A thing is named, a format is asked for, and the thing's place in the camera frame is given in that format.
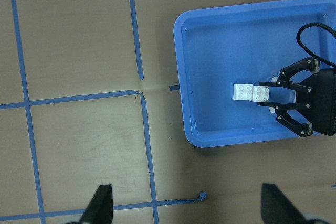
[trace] blue tray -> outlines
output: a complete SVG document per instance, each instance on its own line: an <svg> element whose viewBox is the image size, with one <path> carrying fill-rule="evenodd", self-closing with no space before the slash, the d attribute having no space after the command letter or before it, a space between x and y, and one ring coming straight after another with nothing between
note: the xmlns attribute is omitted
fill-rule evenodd
<svg viewBox="0 0 336 224"><path fill-rule="evenodd" d="M184 129L193 145L213 147L296 137L276 122L268 108L233 100L233 84L270 81L281 68L307 57L296 34L310 22L335 28L336 0L283 0L192 10L176 20ZM309 28L302 41L317 54L336 61L336 43L322 29ZM309 75L299 73L294 81ZM270 90L270 101L294 102L294 96L286 89ZM307 121L298 112L292 116Z"/></svg>

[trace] white object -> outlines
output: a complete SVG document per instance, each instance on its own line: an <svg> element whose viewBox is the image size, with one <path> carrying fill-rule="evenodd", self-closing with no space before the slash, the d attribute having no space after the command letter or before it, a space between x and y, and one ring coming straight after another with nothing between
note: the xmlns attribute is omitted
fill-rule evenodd
<svg viewBox="0 0 336 224"><path fill-rule="evenodd" d="M233 99L251 102L266 102L269 99L269 86L234 84Z"/></svg>

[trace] white block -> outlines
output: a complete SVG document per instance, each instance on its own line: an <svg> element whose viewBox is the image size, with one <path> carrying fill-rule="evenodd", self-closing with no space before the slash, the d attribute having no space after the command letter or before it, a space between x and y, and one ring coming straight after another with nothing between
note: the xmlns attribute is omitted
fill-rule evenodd
<svg viewBox="0 0 336 224"><path fill-rule="evenodd" d="M252 84L234 84L233 99L252 102L266 102L269 99L269 87L253 86Z"/></svg>

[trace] black object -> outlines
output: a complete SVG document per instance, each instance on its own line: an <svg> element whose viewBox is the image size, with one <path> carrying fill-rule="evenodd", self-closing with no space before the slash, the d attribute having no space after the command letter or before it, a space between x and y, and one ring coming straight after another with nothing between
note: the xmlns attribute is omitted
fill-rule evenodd
<svg viewBox="0 0 336 224"><path fill-rule="evenodd" d="M263 184L261 218L265 224L328 224L321 219L306 219L275 184Z"/></svg>
<svg viewBox="0 0 336 224"><path fill-rule="evenodd" d="M312 26L321 27L336 38L336 31L322 23L309 23L301 27L297 33L297 42L312 57L281 69L280 76L273 78L272 82L259 83L261 86L295 90L296 102L290 104L258 102L258 105L272 107L277 115L277 121L301 137L310 136L314 130L332 136L336 132L336 65L317 56L301 42L301 33ZM320 61L333 68L320 70ZM290 81L291 77L304 70L313 74L300 83ZM288 114L288 110L297 110L309 122L299 123Z"/></svg>
<svg viewBox="0 0 336 224"><path fill-rule="evenodd" d="M68 224L111 224L112 220L112 186L100 185L79 222L72 222Z"/></svg>

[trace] blue plastic bin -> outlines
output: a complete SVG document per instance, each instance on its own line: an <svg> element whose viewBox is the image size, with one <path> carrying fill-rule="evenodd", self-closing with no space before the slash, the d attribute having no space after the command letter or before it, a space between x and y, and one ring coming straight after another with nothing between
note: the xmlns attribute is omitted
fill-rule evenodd
<svg viewBox="0 0 336 224"><path fill-rule="evenodd" d="M233 100L234 83L271 81L281 68L308 56L296 42L310 22L336 27L336 0L283 0L183 13L174 26L185 134L198 147L296 137L267 107ZM335 62L336 43L309 28L302 41ZM311 73L299 73L301 81ZM294 93L271 88L270 101L294 102ZM293 117L306 121L298 112Z"/></svg>

